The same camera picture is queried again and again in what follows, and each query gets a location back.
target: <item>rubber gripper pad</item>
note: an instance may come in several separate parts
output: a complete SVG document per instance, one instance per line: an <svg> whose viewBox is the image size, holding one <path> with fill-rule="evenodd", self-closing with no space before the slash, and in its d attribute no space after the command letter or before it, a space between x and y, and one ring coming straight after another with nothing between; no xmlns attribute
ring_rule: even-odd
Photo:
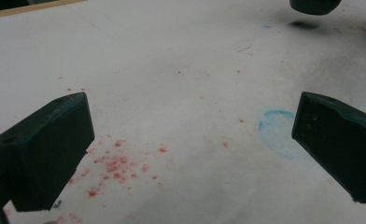
<svg viewBox="0 0 366 224"><path fill-rule="evenodd" d="M303 92L292 137L348 191L366 203L366 114L333 98Z"/></svg>
<svg viewBox="0 0 366 224"><path fill-rule="evenodd" d="M50 210L93 139L84 92L56 99L0 134L0 169L17 211Z"/></svg>

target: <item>white table surface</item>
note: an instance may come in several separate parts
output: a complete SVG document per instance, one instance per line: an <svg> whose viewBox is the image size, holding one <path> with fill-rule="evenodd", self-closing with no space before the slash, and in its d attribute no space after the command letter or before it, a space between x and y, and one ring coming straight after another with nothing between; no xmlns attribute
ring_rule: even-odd
<svg viewBox="0 0 366 224"><path fill-rule="evenodd" d="M59 208L8 203L12 224L366 223L290 138L302 91L366 112L366 0L323 17L276 0L89 0L0 18L0 133L78 91L90 153Z"/></svg>

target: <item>wooden edge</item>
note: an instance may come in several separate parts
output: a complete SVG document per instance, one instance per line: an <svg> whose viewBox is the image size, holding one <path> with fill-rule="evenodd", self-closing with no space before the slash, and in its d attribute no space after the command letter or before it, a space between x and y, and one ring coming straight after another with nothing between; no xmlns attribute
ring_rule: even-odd
<svg viewBox="0 0 366 224"><path fill-rule="evenodd" d="M85 1L85 0L57 0L57 1L53 1L53 2L31 5L28 7L14 7L14 8L10 8L10 9L0 10L0 17L11 16L14 14L19 14L19 13L28 12L28 11L35 11L35 10L48 8L48 7L64 6L67 4L83 2L83 1Z"/></svg>

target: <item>black object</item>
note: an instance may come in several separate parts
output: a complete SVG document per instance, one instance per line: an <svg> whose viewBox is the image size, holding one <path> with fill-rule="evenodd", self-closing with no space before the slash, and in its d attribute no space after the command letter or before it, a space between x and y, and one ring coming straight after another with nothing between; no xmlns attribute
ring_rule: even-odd
<svg viewBox="0 0 366 224"><path fill-rule="evenodd" d="M290 6L309 15L326 15L340 4L341 0L290 0Z"/></svg>
<svg viewBox="0 0 366 224"><path fill-rule="evenodd" d="M0 134L0 211L10 199L20 212L50 210L93 139L84 92L56 99Z"/></svg>
<svg viewBox="0 0 366 224"><path fill-rule="evenodd" d="M366 203L366 114L333 98L303 92L292 137L348 191Z"/></svg>
<svg viewBox="0 0 366 224"><path fill-rule="evenodd" d="M0 0L0 10L29 6L27 0Z"/></svg>

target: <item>blue marker circle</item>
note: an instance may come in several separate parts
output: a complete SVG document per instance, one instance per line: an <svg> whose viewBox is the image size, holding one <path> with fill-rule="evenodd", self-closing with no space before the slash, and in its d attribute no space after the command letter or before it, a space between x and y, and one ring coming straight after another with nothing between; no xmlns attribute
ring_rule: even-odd
<svg viewBox="0 0 366 224"><path fill-rule="evenodd" d="M271 110L259 123L261 141L274 153L288 160L307 160L309 154L291 138L295 115L285 110Z"/></svg>

